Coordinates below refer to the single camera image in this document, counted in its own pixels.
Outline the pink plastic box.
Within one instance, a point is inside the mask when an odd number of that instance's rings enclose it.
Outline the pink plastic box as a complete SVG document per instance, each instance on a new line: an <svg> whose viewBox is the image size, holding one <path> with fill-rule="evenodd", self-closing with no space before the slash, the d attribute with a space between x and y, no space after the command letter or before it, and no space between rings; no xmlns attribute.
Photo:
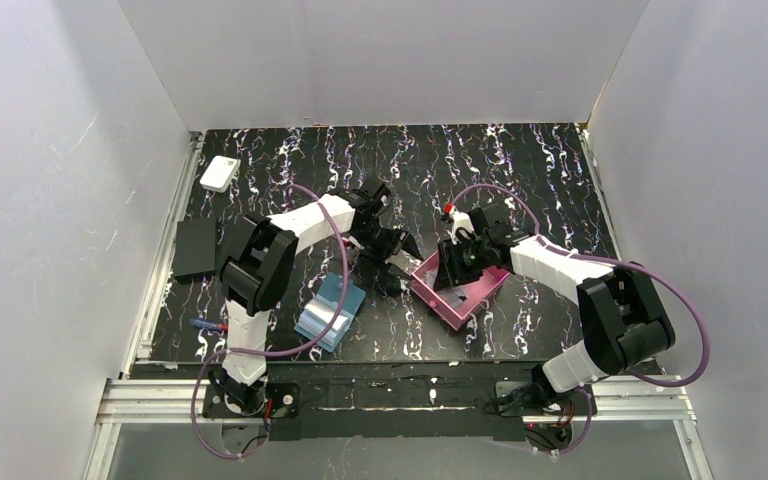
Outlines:
<svg viewBox="0 0 768 480"><path fill-rule="evenodd" d="M475 282L435 291L439 255L430 256L410 274L410 289L452 330L460 330L473 316L489 307L489 300L501 288L509 273L489 268Z"/></svg>

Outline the blue card holder wallet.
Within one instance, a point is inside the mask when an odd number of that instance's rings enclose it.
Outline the blue card holder wallet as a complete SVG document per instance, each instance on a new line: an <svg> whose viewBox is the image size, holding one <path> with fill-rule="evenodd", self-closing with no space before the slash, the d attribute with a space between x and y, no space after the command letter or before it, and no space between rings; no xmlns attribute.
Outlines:
<svg viewBox="0 0 768 480"><path fill-rule="evenodd" d="M308 340L317 337L332 320L341 294L342 278L329 272L314 298L305 304L294 330ZM317 345L332 353L348 332L365 298L366 292L349 282L339 317Z"/></svg>

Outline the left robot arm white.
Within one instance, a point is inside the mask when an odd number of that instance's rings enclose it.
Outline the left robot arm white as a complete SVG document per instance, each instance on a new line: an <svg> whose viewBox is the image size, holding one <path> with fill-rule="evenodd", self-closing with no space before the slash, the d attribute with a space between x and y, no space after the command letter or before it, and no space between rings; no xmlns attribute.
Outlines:
<svg viewBox="0 0 768 480"><path fill-rule="evenodd" d="M209 375L218 394L242 413L256 412L265 401L266 328L300 251L334 237L396 275L403 272L390 259L398 252L422 259L411 233L381 224L390 196L385 184L366 182L355 189L332 189L285 213L244 217L217 266L228 319L227 351L221 367Z"/></svg>

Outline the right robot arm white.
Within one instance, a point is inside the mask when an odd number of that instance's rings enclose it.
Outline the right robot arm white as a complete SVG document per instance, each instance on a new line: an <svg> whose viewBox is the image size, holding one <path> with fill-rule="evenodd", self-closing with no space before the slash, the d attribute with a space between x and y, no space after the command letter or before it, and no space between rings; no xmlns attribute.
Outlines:
<svg viewBox="0 0 768 480"><path fill-rule="evenodd" d="M649 276L555 252L513 227L503 203L467 213L445 206L451 235L438 244L437 291L478 280L491 267L530 278L575 303L583 338L535 367L525 397L547 404L577 387L620 374L672 347L675 332Z"/></svg>

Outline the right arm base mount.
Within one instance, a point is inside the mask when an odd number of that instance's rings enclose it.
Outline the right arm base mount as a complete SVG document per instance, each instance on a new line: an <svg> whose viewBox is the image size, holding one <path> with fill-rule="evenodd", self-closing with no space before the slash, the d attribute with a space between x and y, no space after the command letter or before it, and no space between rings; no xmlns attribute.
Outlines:
<svg viewBox="0 0 768 480"><path fill-rule="evenodd" d="M526 440L536 453L558 457L583 442L597 407L590 387L554 395L531 381L503 380L495 384L484 411L502 418L536 417L525 421Z"/></svg>

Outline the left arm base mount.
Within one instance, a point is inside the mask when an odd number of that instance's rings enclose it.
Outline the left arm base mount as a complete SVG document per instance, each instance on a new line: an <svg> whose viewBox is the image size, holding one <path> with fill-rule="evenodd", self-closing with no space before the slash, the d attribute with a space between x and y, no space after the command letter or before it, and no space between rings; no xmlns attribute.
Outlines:
<svg viewBox="0 0 768 480"><path fill-rule="evenodd" d="M272 421L295 418L300 409L301 388L294 383L269 383L261 377L252 385L232 379L222 368L208 371L208 385L201 416L219 420L252 420L225 426L222 439L230 452L248 453L265 443Z"/></svg>

